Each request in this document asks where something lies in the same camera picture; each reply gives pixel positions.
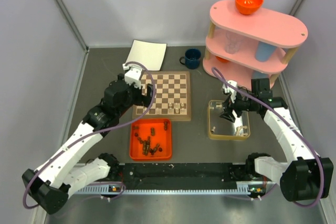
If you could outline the white tall piece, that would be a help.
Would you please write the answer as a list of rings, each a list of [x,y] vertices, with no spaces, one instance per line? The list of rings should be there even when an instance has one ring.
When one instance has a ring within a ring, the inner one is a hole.
[[[180,114],[180,104],[179,103],[174,104],[174,111],[175,111],[175,114]]]

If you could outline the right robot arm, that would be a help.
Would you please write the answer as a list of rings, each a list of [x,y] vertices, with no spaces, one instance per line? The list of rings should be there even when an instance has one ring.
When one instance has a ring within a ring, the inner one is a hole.
[[[245,174],[252,180],[265,176],[279,185],[287,201],[327,198],[333,174],[333,163],[310,149],[294,124],[283,98],[274,97],[269,79],[252,79],[252,90],[244,92],[235,81],[223,84],[227,99],[221,117],[235,122],[243,112],[256,112],[269,126],[280,144],[287,162],[280,163],[268,154],[248,156]]]

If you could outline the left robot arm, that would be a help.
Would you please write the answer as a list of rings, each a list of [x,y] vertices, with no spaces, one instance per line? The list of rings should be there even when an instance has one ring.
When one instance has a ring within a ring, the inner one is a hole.
[[[103,153],[82,168],[74,166],[109,132],[131,124],[119,123],[129,108],[134,105],[151,108],[156,95],[155,81],[147,84],[146,94],[143,94],[141,77],[138,70],[119,74],[61,148],[48,161],[22,174],[25,209],[42,207],[48,214],[55,214],[77,191],[100,179],[117,178],[119,168],[111,154]]]

